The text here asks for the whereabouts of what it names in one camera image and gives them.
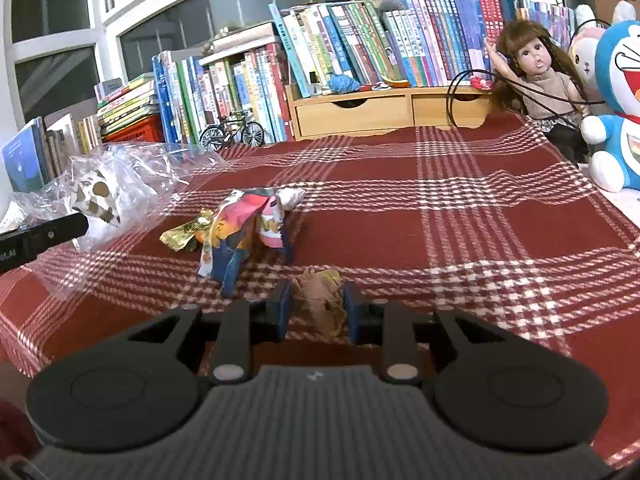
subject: blue plush toy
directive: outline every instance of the blue plush toy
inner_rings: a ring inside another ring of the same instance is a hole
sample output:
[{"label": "blue plush toy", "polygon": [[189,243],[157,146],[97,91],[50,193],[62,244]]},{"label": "blue plush toy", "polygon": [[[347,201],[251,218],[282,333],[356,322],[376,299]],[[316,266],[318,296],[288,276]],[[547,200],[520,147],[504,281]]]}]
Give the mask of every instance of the blue plush toy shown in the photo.
[{"label": "blue plush toy", "polygon": [[598,43],[595,69],[598,89],[615,115],[582,121],[588,144],[606,142],[591,157],[591,176],[607,191],[640,189],[640,22],[607,29]]}]

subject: wooden drawer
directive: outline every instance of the wooden drawer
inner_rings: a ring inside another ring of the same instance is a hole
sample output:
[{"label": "wooden drawer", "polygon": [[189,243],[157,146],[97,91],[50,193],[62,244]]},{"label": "wooden drawer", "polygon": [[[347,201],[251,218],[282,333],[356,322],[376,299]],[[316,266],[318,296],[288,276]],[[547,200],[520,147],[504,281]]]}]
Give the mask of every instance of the wooden drawer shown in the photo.
[{"label": "wooden drawer", "polygon": [[372,97],[353,108],[340,106],[348,101],[310,103],[297,107],[300,137],[322,137],[413,126],[410,95]]},{"label": "wooden drawer", "polygon": [[[415,126],[444,126],[449,124],[447,119],[446,98],[444,95],[418,95],[412,96],[414,101]],[[488,95],[462,94],[460,99],[453,102],[453,118],[460,127],[477,128],[484,123],[484,118],[489,113]]]}]

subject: red plastic crate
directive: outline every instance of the red plastic crate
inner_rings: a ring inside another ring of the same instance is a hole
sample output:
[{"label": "red plastic crate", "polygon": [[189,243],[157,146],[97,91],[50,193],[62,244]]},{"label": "red plastic crate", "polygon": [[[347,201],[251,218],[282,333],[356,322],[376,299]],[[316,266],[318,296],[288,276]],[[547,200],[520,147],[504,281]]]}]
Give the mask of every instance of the red plastic crate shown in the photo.
[{"label": "red plastic crate", "polygon": [[126,140],[164,142],[164,133],[162,132],[160,114],[142,119],[131,126],[127,126],[122,130],[102,138],[102,142],[125,142]]}]

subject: black circular pad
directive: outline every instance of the black circular pad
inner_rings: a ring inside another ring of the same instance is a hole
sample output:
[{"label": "black circular pad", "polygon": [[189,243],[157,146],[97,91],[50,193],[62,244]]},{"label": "black circular pad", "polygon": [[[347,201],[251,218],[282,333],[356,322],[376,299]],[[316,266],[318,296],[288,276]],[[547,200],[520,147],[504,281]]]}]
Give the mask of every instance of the black circular pad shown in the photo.
[{"label": "black circular pad", "polygon": [[550,351],[475,345],[436,377],[439,412],[480,444],[520,452],[564,449],[592,439],[607,391],[588,368]]},{"label": "black circular pad", "polygon": [[143,446],[179,427],[200,400],[196,377],[153,344],[96,348],[39,373],[27,414],[46,444],[84,452]]}]

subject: plastic bag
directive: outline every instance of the plastic bag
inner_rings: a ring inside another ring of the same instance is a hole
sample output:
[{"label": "plastic bag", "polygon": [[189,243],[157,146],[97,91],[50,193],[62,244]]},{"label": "plastic bag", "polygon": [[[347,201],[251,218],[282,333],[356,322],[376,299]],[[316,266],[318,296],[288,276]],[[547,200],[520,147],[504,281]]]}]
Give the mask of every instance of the plastic bag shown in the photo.
[{"label": "plastic bag", "polygon": [[72,156],[66,171],[39,192],[14,193],[10,211],[14,218],[24,217],[20,226],[80,211],[89,229],[27,267],[50,292],[66,298],[84,286],[93,267],[83,253],[100,250],[132,229],[149,231],[164,218],[162,211],[179,202],[178,193],[194,176],[230,169],[216,152],[183,144],[118,142]]}]

